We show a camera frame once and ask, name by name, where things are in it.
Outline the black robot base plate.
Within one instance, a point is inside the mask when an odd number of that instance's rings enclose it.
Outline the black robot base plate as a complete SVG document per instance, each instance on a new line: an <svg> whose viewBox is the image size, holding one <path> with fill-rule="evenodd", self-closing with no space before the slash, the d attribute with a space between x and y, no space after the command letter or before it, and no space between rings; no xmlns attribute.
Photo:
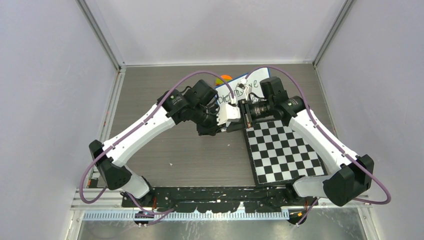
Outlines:
<svg viewBox="0 0 424 240"><path fill-rule="evenodd" d="M283 207L305 210L315 201L313 197L296 197L282 186L154 187L140 199L132 200L124 192L121 195L124 208L173 209L176 213L234 213L240 207L249 214L277 213Z"/></svg>

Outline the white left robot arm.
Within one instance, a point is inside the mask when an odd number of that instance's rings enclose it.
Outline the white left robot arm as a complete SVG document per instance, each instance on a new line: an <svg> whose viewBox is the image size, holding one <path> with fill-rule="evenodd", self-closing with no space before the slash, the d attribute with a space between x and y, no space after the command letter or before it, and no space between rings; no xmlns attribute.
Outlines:
<svg viewBox="0 0 424 240"><path fill-rule="evenodd" d="M220 128L217 118L217 90L199 80L182 92L166 91L150 110L115 137L101 142L93 140L89 151L94 166L110 190L122 189L141 207L153 202L147 180L130 170L127 162L147 143L181 122L191 121L202 131L216 134Z"/></svg>

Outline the blue framed whiteboard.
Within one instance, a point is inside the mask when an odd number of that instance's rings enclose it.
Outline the blue framed whiteboard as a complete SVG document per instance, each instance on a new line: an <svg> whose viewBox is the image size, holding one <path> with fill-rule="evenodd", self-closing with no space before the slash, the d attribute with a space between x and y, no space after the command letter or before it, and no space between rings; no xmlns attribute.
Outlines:
<svg viewBox="0 0 424 240"><path fill-rule="evenodd" d="M234 96L236 97L237 101L242 99L247 99L247 100L249 99L249 97L244 93L245 91L242 88L237 87L237 85L241 83L241 81L246 77L246 75L247 73L228 81L228 84L233 90ZM253 102L258 101L256 96L259 98L264 97L261 86L260 86L260 81L265 80L269 77L270 77L269 69L261 68L256 71L253 71L246 79L246 84L250 87L250 91L254 93L254 95L253 94L250 95L250 99ZM216 99L216 103L218 105L229 103L231 101L232 95L225 84L216 86L215 89L217 90L217 94L218 94Z"/></svg>

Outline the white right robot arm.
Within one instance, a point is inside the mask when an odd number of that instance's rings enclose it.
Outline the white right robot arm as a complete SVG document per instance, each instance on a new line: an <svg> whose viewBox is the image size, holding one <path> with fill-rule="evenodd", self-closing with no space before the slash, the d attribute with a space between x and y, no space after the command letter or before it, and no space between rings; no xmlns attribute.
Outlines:
<svg viewBox="0 0 424 240"><path fill-rule="evenodd" d="M369 190L374 160L342 144L321 125L303 95L289 97L280 78L272 76L259 83L262 98L236 100L231 97L222 103L217 122L226 124L228 132L248 129L259 120L274 117L285 127L300 135L328 167L324 176L300 176L288 185L285 198L291 205L299 205L306 197L327 198L342 207Z"/></svg>

